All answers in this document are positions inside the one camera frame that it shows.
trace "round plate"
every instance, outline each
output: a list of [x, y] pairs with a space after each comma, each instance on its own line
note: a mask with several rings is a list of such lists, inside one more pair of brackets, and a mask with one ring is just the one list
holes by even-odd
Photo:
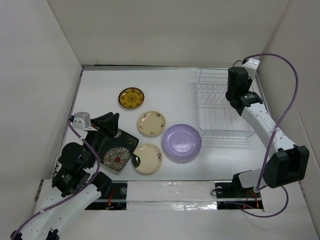
[[175, 159], [190, 159], [201, 149], [202, 139], [196, 129], [187, 124], [170, 127], [163, 136], [164, 150]]
[[162, 153], [153, 144], [140, 145], [133, 152], [132, 163], [138, 172], [152, 174], [161, 166]]
[[123, 90], [118, 97], [120, 105], [126, 109], [135, 109], [145, 100], [144, 93], [136, 87], [129, 87]]
[[157, 136], [165, 130], [166, 119], [158, 111], [147, 111], [138, 119], [140, 132], [148, 136]]

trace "yellow plate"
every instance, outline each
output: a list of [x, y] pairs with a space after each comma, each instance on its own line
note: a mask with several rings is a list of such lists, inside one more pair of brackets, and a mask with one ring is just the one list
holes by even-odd
[[152, 174], [161, 167], [162, 153], [153, 144], [143, 144], [134, 150], [132, 163], [138, 172]]
[[136, 87], [129, 87], [123, 90], [118, 97], [120, 105], [126, 109], [135, 109], [145, 100], [144, 93]]
[[158, 111], [147, 111], [138, 119], [140, 132], [148, 136], [157, 136], [166, 128], [166, 119]]

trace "dish rack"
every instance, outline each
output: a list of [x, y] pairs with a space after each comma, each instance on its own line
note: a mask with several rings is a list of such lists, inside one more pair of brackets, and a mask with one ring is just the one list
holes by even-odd
[[255, 133], [226, 99], [227, 83], [228, 69], [196, 70], [199, 133], [203, 139], [247, 139]]

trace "cream plate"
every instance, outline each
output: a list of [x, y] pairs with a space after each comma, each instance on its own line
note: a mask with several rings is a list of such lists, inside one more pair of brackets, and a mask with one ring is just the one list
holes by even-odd
[[142, 174], [152, 174], [161, 166], [162, 153], [160, 149], [153, 144], [143, 144], [134, 150], [132, 163], [138, 172]]
[[147, 111], [138, 120], [140, 132], [148, 136], [157, 136], [165, 130], [166, 119], [158, 111]]

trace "table surface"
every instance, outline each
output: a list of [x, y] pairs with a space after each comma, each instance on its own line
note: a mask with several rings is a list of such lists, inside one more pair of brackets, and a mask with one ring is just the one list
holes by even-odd
[[[72, 113], [88, 112], [91, 118], [108, 112], [119, 113], [119, 128], [139, 139], [139, 145], [154, 144], [162, 151], [161, 168], [151, 175], [141, 175], [129, 161], [116, 172], [104, 165], [101, 171], [114, 181], [145, 180], [228, 180], [233, 174], [260, 168], [265, 147], [256, 135], [247, 140], [216, 139], [204, 141], [200, 154], [188, 163], [170, 158], [162, 146], [164, 132], [156, 137], [143, 135], [137, 127], [138, 118], [147, 111], [158, 111], [166, 119], [166, 129], [175, 124], [199, 128], [195, 94], [196, 68], [165, 68], [160, 70], [84, 71]], [[143, 104], [133, 110], [118, 103], [119, 93], [128, 87], [144, 92]], [[84, 137], [87, 133], [78, 130]], [[81, 141], [67, 131], [64, 144]]]
[[[179, 123], [197, 127], [195, 73], [195, 68], [84, 71], [72, 112], [89, 112], [91, 118], [108, 112], [120, 113], [121, 129], [138, 137], [139, 144], [151, 143], [163, 150], [162, 135], [142, 135], [137, 128], [137, 119], [142, 113], [155, 110], [166, 117], [166, 128]], [[118, 104], [119, 93], [128, 87], [137, 87], [145, 94], [145, 101], [138, 109], [126, 110]], [[81, 143], [71, 131], [67, 132], [64, 144], [69, 142]], [[101, 170], [114, 181], [194, 180], [201, 185], [201, 181], [230, 180], [235, 173], [259, 168], [264, 154], [263, 144], [253, 135], [247, 141], [204, 142], [200, 155], [185, 164], [177, 163], [164, 154], [161, 168], [151, 175], [140, 175], [131, 162], [119, 173], [105, 166], [101, 166]], [[50, 180], [44, 182], [39, 204], [46, 191], [50, 190], [50, 185]], [[281, 215], [272, 218], [254, 218], [240, 210], [179, 211], [161, 210], [161, 207], [154, 210], [86, 210], [61, 239], [318, 239], [299, 184], [295, 182], [286, 188], [289, 192], [288, 207]], [[136, 190], [128, 188], [128, 194]], [[261, 196], [265, 212], [250, 210], [252, 213], [276, 213], [285, 203], [281, 188], [265, 188]]]

